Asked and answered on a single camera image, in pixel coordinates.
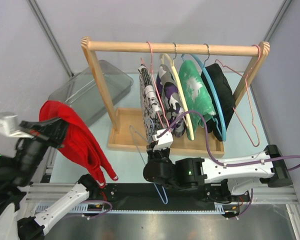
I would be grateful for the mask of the black white print trousers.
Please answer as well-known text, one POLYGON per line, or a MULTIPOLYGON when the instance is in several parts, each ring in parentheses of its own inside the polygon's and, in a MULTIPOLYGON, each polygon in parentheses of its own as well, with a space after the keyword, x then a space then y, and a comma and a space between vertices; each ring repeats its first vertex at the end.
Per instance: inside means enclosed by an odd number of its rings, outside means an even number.
POLYGON ((142 118, 145 127, 146 138, 149 139, 158 130, 166 127, 163 120, 161 104, 158 100, 156 90, 153 86, 152 77, 145 65, 141 64, 139 72, 139 89, 142 118))

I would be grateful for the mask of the red trousers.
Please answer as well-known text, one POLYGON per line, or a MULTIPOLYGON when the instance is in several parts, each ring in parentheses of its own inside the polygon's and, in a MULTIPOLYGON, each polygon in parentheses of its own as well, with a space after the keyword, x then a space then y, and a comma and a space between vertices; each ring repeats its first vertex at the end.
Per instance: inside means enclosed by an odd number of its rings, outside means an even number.
POLYGON ((81 117, 65 103, 48 100, 40 109, 39 121, 61 118, 68 123, 66 137, 59 151, 70 161, 84 167, 100 188, 106 185, 102 169, 113 181, 119 179, 96 138, 81 117))

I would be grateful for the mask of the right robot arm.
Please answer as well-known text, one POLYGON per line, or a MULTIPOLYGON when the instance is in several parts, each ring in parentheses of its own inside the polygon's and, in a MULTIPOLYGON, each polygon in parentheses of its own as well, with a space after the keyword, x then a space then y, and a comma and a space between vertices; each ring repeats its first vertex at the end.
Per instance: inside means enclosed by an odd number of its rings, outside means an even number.
POLYGON ((144 179, 179 191, 218 184, 221 196, 227 201, 255 187, 281 188, 293 183, 281 152, 274 144, 259 153, 236 158, 188 157, 172 162, 169 156, 169 148, 149 150, 144 179))

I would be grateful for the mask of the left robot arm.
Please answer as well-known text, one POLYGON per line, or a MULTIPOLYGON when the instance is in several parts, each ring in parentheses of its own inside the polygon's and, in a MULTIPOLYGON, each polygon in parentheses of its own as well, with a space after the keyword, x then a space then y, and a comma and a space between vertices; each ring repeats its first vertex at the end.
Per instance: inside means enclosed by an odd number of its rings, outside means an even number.
POLYGON ((46 212, 17 219, 20 202, 49 147, 62 148, 69 124, 59 118, 22 121, 14 114, 0 115, 0 134, 18 138, 15 156, 0 156, 0 240, 42 240, 50 229, 75 206, 95 200, 101 188, 90 174, 82 175, 73 188, 46 212))

